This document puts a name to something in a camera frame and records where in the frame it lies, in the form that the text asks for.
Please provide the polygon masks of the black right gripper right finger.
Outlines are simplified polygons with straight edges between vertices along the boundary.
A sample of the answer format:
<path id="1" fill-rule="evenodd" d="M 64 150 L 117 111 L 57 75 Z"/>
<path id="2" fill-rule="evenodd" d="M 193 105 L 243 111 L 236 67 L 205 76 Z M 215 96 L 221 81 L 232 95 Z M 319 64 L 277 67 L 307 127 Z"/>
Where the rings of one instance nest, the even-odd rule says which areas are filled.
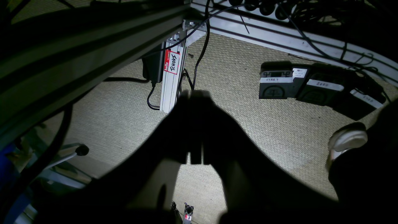
<path id="1" fill-rule="evenodd" d="M 220 222 L 267 219 L 311 223 L 397 223 L 397 100 L 366 129 L 368 142 L 337 157 L 328 171 L 338 201 L 301 183 L 270 160 L 240 125 L 204 95 L 204 162 L 219 174 L 229 211 Z"/>

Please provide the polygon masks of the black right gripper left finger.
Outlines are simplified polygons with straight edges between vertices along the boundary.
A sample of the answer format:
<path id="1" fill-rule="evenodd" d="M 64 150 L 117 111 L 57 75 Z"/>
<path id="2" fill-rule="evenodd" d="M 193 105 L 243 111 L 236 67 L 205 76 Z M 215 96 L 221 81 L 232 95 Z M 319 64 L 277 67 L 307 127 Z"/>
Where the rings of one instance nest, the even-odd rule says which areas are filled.
<path id="1" fill-rule="evenodd" d="M 86 187 L 39 208 L 36 224 L 175 224 L 171 211 L 175 183 L 190 155 L 202 164 L 204 91 L 187 92 L 172 112 L 128 159 Z"/>

